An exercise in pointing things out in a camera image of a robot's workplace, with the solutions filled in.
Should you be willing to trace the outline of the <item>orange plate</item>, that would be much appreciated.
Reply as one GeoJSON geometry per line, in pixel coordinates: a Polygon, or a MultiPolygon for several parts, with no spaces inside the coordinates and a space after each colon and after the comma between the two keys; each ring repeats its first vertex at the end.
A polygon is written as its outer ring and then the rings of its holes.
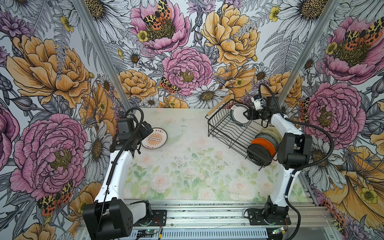
{"type": "Polygon", "coordinates": [[[277,148],[273,145],[272,142],[265,138],[255,138],[252,142],[252,145],[257,145],[258,147],[265,148],[271,156],[273,156],[277,152],[277,148]]]}

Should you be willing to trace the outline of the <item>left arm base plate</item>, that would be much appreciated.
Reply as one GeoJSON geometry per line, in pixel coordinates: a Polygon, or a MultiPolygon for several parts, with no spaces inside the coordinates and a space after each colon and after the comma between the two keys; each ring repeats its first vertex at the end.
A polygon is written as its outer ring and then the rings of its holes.
{"type": "Polygon", "coordinates": [[[146,210],[133,210],[134,227],[164,227],[167,222],[167,210],[152,210],[148,215],[146,210]]]}

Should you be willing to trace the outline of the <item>rearmost green red rimmed plate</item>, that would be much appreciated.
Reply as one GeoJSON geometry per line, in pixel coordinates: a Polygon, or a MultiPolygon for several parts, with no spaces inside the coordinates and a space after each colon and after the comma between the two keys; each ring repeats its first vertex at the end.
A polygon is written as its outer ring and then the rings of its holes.
{"type": "Polygon", "coordinates": [[[243,104],[235,104],[230,109],[230,118],[232,122],[240,127],[247,127],[252,123],[244,114],[248,113],[249,107],[243,104]]]}

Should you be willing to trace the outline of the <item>sunburst pattern white plate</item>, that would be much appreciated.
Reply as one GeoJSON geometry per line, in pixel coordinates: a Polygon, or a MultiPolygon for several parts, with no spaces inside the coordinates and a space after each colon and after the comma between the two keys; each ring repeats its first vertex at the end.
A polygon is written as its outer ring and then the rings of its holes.
{"type": "Polygon", "coordinates": [[[142,147],[148,150],[156,150],[163,147],[168,139],[167,132],[162,128],[153,128],[153,132],[142,140],[142,147]]]}

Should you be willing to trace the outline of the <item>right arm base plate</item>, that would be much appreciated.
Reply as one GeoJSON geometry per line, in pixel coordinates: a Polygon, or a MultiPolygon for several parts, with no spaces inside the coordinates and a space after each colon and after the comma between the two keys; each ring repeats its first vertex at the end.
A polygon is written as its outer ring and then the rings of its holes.
{"type": "Polygon", "coordinates": [[[251,226],[291,225],[288,210],[288,207],[277,207],[272,210],[249,208],[244,216],[251,226]]]}

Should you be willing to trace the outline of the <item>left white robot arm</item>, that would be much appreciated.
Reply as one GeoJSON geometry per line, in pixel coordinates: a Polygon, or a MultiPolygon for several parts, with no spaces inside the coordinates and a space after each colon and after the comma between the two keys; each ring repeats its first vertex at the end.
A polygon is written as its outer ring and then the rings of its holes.
{"type": "Polygon", "coordinates": [[[152,220],[151,205],[146,200],[124,202],[124,181],[134,154],[153,129],[145,121],[123,118],[110,146],[110,163],[103,185],[93,203],[83,209],[83,218],[92,240],[114,240],[131,235],[138,223],[152,220]]]}

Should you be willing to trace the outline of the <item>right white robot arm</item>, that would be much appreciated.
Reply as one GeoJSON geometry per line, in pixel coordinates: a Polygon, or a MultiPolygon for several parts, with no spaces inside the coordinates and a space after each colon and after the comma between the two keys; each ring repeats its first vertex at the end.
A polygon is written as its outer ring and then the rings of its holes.
{"type": "Polygon", "coordinates": [[[312,137],[304,134],[286,119],[275,97],[268,97],[265,104],[262,103],[261,98],[252,98],[252,103],[255,108],[243,115],[248,120],[262,120],[272,124],[282,137],[277,147],[274,147],[271,141],[261,137],[256,137],[247,147],[250,159],[261,166],[269,164],[276,157],[283,167],[283,173],[279,177],[280,185],[272,195],[268,196],[265,203],[264,219],[285,218],[289,209],[293,208],[288,201],[293,184],[300,173],[299,168],[309,163],[312,137]]]}

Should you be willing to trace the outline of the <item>black plate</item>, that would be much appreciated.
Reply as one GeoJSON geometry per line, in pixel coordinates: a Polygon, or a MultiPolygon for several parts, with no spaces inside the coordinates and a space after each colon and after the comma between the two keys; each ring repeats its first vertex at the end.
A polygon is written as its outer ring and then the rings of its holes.
{"type": "Polygon", "coordinates": [[[261,145],[251,144],[247,147],[248,158],[257,166],[266,167],[271,164],[270,152],[261,145]]]}

